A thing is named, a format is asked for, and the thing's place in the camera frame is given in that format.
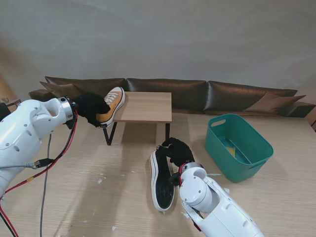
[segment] gray cable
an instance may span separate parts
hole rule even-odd
[[[48,146],[47,146],[47,158],[49,158],[50,141],[51,141],[51,134],[49,135],[49,140],[48,140]],[[46,195],[47,176],[48,176],[48,171],[46,171],[46,173],[45,173],[43,199],[42,199],[42,201],[41,201],[40,221],[39,221],[39,237],[42,237],[42,229],[43,229],[43,212],[44,212],[44,203],[45,203],[45,195]]]
[[[0,169],[8,169],[8,168],[18,168],[18,167],[24,167],[24,168],[34,168],[34,163],[27,163],[25,165],[7,165],[7,166],[0,166]]]

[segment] sofa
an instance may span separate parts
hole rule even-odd
[[[45,77],[55,85],[75,85],[81,92],[102,97],[114,87],[125,91],[171,92],[175,113],[227,114],[250,116],[305,117],[313,104],[299,102],[297,90],[264,88],[204,80],[180,79],[65,79]],[[55,96],[46,89],[31,91],[32,99],[48,101]]]

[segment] yellow object in basket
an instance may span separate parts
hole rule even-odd
[[[226,147],[227,150],[232,154],[233,157],[236,158],[236,147]]]

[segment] wooden floor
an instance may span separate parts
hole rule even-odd
[[[204,149],[213,116],[173,114],[171,136],[185,141],[207,173],[221,173]],[[247,117],[273,146],[275,155],[253,177],[233,184],[213,176],[257,222],[266,237],[316,234],[316,135],[300,118]],[[52,136],[51,156],[64,146],[69,130]],[[199,237],[181,212],[176,193],[165,214],[156,211],[150,189],[149,156],[164,139],[164,124],[118,123],[113,143],[80,118],[72,146],[48,175],[45,237]],[[48,139],[35,159],[44,158]],[[36,171],[25,170],[12,185]],[[10,192],[2,202],[21,237],[39,236],[44,176]],[[10,234],[3,223],[0,235]]]

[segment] white wall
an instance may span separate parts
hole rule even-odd
[[[0,74],[204,79],[298,88],[316,103],[315,0],[1,0]]]

